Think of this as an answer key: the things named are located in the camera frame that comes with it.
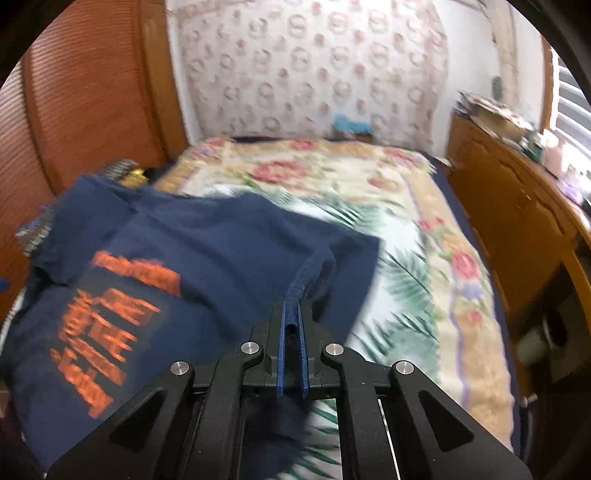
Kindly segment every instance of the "patterned wallpaper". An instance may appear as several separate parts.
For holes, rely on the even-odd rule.
[[[322,137],[343,113],[430,150],[448,48],[432,0],[253,0],[175,10],[205,136]]]

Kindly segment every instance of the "white cylindrical object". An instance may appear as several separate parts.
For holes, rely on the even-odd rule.
[[[550,346],[541,325],[532,328],[517,344],[517,358],[526,367],[536,364],[549,352]]]

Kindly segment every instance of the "window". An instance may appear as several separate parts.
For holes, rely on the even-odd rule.
[[[552,52],[555,88],[550,129],[574,147],[564,149],[564,159],[585,173],[591,171],[591,105],[567,66]]]

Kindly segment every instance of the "navy blue t-shirt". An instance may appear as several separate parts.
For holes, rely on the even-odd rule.
[[[247,340],[288,290],[323,300],[319,320],[344,342],[377,250],[376,238],[255,194],[199,199],[81,177],[35,254],[1,359],[31,450],[47,469],[173,362],[214,361]],[[279,416],[292,410],[305,413]],[[286,422],[275,432],[301,439]],[[251,477],[292,453],[267,455]]]

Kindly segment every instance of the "cabinet door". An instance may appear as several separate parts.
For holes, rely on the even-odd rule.
[[[521,182],[501,167],[499,151],[485,134],[473,132],[463,149],[464,163],[460,170],[454,171],[458,178],[453,187],[484,256],[490,259],[517,221],[514,205],[511,209],[500,209],[499,198],[508,195],[512,199],[519,192]]]
[[[510,320],[526,313],[542,295],[575,233],[561,209],[537,187],[528,200],[522,222],[507,237],[493,262]]]
[[[482,181],[488,185],[490,203],[486,216],[475,228],[494,262],[495,253],[522,221],[534,185],[507,150],[492,144],[488,153],[492,161],[486,171],[488,177]]]

